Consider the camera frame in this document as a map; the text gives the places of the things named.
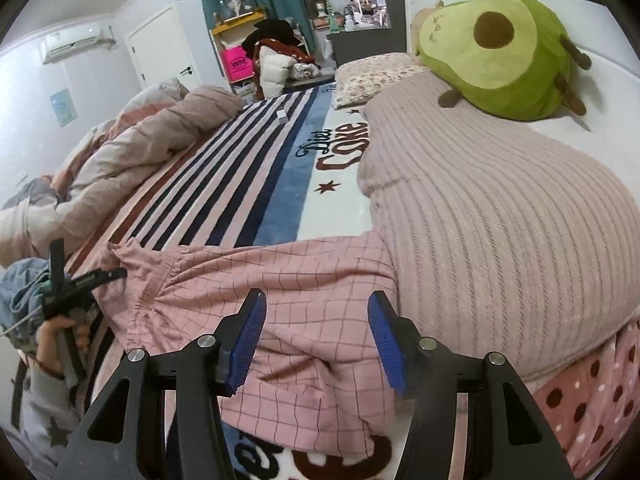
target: door frame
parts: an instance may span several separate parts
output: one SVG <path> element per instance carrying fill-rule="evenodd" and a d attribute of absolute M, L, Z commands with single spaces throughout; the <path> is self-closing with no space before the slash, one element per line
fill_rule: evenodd
<path fill-rule="evenodd" d="M 147 88 L 148 87 L 148 83 L 144 79 L 142 79 L 142 70 L 140 70 L 140 66 L 138 64 L 138 58 L 133 53 L 133 46 L 131 44 L 131 38 L 133 36 L 135 36 L 135 34 L 138 33 L 140 30 L 145 28 L 153 20 L 159 18 L 160 16 L 162 16 L 166 12 L 172 12 L 172 15 L 174 17 L 175 23 L 177 25 L 178 38 L 180 39 L 180 41 L 182 43 L 184 51 L 187 53 L 187 57 L 189 59 L 189 63 L 191 65 L 191 67 L 193 68 L 193 75 L 195 76 L 196 81 L 198 82 L 198 85 L 202 85 L 202 79 L 200 78 L 200 72 L 199 72 L 198 67 L 197 67 L 197 65 L 195 63 L 195 60 L 193 59 L 193 52 L 191 51 L 191 47 L 189 45 L 189 41 L 187 40 L 187 35 L 185 34 L 184 27 L 182 26 L 182 22 L 180 21 L 180 14 L 178 13 L 178 9 L 177 9 L 177 7 L 175 5 L 170 5 L 170 6 L 162 8 L 158 12 L 153 13 L 144 22 L 140 23 L 137 27 L 135 27 L 131 31 L 129 31 L 129 33 L 125 37 L 125 43 L 127 45 L 127 53 L 129 54 L 129 57 L 131 58 L 131 62 L 133 63 L 133 67 L 136 69 L 136 76 L 138 78 L 138 81 L 140 82 L 140 86 L 142 86 L 143 89 Z"/>

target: human hand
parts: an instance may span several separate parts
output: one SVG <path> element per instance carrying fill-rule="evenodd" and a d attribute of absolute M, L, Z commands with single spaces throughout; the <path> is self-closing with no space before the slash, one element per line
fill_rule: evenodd
<path fill-rule="evenodd" d="M 36 366 L 44 372 L 64 377 L 64 367 L 58 355 L 58 340 L 56 335 L 60 330 L 73 328 L 76 322 L 65 316 L 56 316 L 47 319 L 38 329 L 38 351 L 36 352 Z M 90 328 L 87 324 L 80 325 L 74 330 L 76 334 L 76 346 L 79 351 L 87 352 L 89 348 Z"/>

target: white door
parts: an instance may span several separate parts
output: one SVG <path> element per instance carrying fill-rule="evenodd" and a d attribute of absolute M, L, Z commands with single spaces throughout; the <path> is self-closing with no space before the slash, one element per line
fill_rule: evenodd
<path fill-rule="evenodd" d="M 193 56 L 174 7 L 137 28 L 128 38 L 143 88 L 177 77 L 189 90 L 200 85 Z"/>

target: plush toy foot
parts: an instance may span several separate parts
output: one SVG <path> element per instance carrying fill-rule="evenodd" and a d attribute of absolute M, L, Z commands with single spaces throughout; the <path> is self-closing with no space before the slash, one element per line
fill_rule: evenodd
<path fill-rule="evenodd" d="M 438 97 L 438 104 L 440 105 L 440 108 L 453 108 L 458 104 L 460 99 L 462 99 L 462 94 L 455 88 L 452 88 Z"/>
<path fill-rule="evenodd" d="M 580 50 L 578 50 L 578 47 L 574 45 L 573 41 L 571 41 L 564 34 L 560 36 L 560 44 L 569 53 L 569 56 L 574 58 L 577 66 L 579 66 L 583 70 L 588 70 L 591 68 L 591 58 L 584 52 L 580 52 Z"/>
<path fill-rule="evenodd" d="M 569 108 L 574 114 L 583 116 L 587 113 L 587 107 L 569 86 L 564 76 L 558 74 L 554 79 L 556 88 L 562 95 L 562 105 Z"/>

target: floral pillow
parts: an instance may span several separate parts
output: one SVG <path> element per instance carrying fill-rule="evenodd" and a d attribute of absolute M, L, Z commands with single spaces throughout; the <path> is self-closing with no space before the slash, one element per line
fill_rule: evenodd
<path fill-rule="evenodd" d="M 358 59 L 335 73 L 334 108 L 361 105 L 401 79 L 423 72 L 405 52 L 392 52 Z"/>

